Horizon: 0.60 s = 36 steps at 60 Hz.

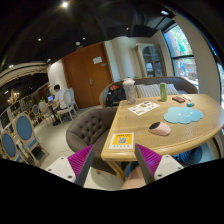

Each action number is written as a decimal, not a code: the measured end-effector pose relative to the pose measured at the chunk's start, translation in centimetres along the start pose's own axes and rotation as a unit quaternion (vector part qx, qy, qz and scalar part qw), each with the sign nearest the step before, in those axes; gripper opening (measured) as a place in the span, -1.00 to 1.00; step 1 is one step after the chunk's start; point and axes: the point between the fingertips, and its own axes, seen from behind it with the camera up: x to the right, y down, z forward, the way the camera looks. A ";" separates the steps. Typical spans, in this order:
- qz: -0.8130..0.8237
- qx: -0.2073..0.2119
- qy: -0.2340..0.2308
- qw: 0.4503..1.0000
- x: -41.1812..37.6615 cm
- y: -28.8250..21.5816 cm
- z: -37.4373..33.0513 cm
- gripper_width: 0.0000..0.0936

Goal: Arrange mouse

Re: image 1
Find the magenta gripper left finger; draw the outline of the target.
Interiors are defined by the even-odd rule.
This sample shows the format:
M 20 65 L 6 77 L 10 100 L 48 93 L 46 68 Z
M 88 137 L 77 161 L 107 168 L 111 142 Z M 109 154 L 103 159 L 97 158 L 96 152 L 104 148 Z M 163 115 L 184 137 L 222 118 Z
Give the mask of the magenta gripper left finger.
M 83 187 L 90 166 L 95 157 L 94 146 L 90 145 L 68 157 L 69 164 L 76 175 L 75 184 Z

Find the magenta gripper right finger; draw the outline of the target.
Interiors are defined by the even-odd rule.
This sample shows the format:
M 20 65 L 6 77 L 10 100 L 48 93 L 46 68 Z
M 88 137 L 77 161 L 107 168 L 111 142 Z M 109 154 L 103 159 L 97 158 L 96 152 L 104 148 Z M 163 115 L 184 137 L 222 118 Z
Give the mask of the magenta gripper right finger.
M 162 156 L 140 144 L 135 145 L 135 155 L 141 168 L 145 183 L 150 184 L 154 182 L 154 174 Z

